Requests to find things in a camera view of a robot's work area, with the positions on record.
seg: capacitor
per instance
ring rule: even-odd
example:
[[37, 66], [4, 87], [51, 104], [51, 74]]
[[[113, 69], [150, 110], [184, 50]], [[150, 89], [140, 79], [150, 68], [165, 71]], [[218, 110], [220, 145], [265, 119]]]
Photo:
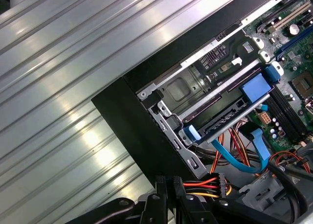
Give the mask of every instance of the capacitor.
[[282, 17], [279, 16], [279, 17], [277, 17], [273, 22], [274, 22], [274, 24], [275, 24], [275, 23], [277, 23], [277, 22], [279, 22], [279, 21], [281, 21], [281, 20], [282, 20]]
[[286, 94], [286, 95], [284, 95], [284, 97], [285, 98], [293, 98], [293, 94], [291, 93], [291, 94]]
[[295, 101], [295, 97], [287, 98], [286, 100], [287, 100], [288, 102], [293, 102], [293, 101]]
[[313, 21], [310, 20], [310, 21], [308, 21], [306, 24], [304, 24], [304, 26], [305, 26], [305, 27], [308, 27], [308, 26], [311, 26], [312, 24], [313, 24]]
[[309, 9], [309, 10], [305, 11], [302, 15], [303, 15], [303, 16], [306, 16], [306, 15], [308, 15], [308, 14], [310, 14], [310, 13], [311, 13], [311, 10]]
[[304, 116], [304, 112], [303, 112], [302, 110], [299, 110], [299, 111], [298, 111], [298, 115], [299, 115], [299, 116]]
[[272, 43], [272, 45], [276, 43], [276, 40], [273, 37], [271, 37], [269, 41]]
[[289, 33], [293, 36], [298, 35], [300, 32], [300, 28], [296, 24], [292, 24], [289, 26]]

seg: ram slot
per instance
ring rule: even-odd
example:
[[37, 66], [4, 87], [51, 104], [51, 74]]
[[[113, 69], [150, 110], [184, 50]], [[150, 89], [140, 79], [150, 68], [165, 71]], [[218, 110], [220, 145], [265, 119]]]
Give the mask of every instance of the ram slot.
[[274, 88], [273, 91], [270, 93], [271, 97], [274, 98], [275, 102], [278, 106], [285, 112], [285, 115], [290, 120], [290, 123], [296, 128], [300, 135], [307, 134], [307, 128], [303, 124], [302, 120], [298, 117], [296, 112], [292, 109], [291, 105], [285, 99], [281, 91], [277, 88]]
[[285, 114], [281, 111], [279, 106], [276, 104], [274, 99], [270, 97], [266, 104], [268, 105], [269, 112], [272, 116], [276, 117], [278, 122], [280, 123], [281, 127], [283, 127], [286, 136], [291, 141], [297, 141], [301, 137], [301, 135], [297, 132], [297, 130], [290, 124], [289, 120], [286, 118]]

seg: wire bundle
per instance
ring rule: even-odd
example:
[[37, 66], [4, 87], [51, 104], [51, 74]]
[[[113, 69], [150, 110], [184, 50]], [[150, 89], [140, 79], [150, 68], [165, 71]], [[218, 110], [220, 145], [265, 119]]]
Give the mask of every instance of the wire bundle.
[[[188, 194], [211, 197], [211, 198], [219, 198], [220, 196], [216, 195], [216, 193], [219, 193], [218, 189], [220, 187], [217, 185], [217, 182], [215, 182], [216, 180], [218, 180], [217, 177], [211, 178], [209, 180], [202, 181], [202, 182], [186, 181], [184, 182], [183, 185]], [[231, 190], [232, 190], [232, 187], [230, 185], [227, 185], [227, 192], [226, 192], [227, 196], [231, 193]]]
[[[289, 152], [289, 151], [277, 152], [277, 153], [273, 154], [273, 155], [270, 157], [270, 160], [273, 160], [274, 157], [277, 156], [277, 155], [279, 155], [279, 154], [282, 154], [282, 155], [280, 155], [280, 156], [276, 159], [276, 162], [275, 162], [276, 166], [282, 164], [282, 163], [280, 162], [280, 160], [281, 160], [283, 157], [285, 157], [285, 156], [292, 156], [293, 158], [296, 158], [296, 159], [297, 159], [298, 161], [300, 161], [300, 162], [303, 160], [302, 157], [299, 157], [299, 156], [297, 156], [296, 154], [291, 153], [291, 152]], [[305, 162], [305, 163], [303, 163], [302, 166], [303, 166], [304, 170], [305, 170], [307, 173], [311, 173], [311, 169], [310, 169], [309, 163]]]
[[[224, 134], [219, 136], [218, 141], [220, 142], [220, 144], [224, 145]], [[211, 174], [214, 173], [214, 171], [216, 169], [216, 166], [219, 163], [219, 159], [221, 158], [221, 156], [222, 155], [219, 153], [219, 151], [216, 151], [215, 159], [213, 161], [213, 164], [212, 164], [212, 167], [211, 167], [211, 170], [210, 170]]]

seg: black cable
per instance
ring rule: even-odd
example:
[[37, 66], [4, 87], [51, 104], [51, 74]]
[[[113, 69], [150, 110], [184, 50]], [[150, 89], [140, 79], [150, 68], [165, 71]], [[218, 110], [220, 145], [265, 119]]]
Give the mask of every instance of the black cable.
[[207, 188], [185, 188], [185, 191], [187, 192], [209, 192], [209, 194], [210, 194], [210, 192], [215, 192], [215, 193], [218, 193], [218, 191], [215, 191], [215, 190], [211, 190], [211, 189], [207, 189]]
[[[201, 154], [201, 156], [206, 159], [209, 158], [209, 161], [211, 161], [211, 158], [209, 155], [206, 155], [205, 152], [209, 152], [208, 150], [197, 150], [197, 153]], [[249, 158], [252, 161], [260, 162], [259, 157], [251, 150], [247, 150]], [[295, 220], [304, 214], [308, 210], [308, 204], [305, 199], [305, 197], [302, 195], [302, 193], [298, 190], [297, 187], [292, 183], [292, 181], [287, 177], [287, 175], [281, 171], [278, 167], [276, 167], [274, 164], [269, 163], [267, 168], [276, 175], [277, 179], [281, 182], [283, 185], [286, 195], [288, 197], [290, 206], [291, 206], [291, 223], [295, 222]]]

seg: metal side panel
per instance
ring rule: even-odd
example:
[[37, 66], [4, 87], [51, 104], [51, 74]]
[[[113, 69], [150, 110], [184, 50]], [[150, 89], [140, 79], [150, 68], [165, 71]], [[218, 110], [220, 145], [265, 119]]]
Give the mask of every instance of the metal side panel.
[[24, 0], [0, 15], [0, 223], [152, 186], [91, 99], [231, 0]]

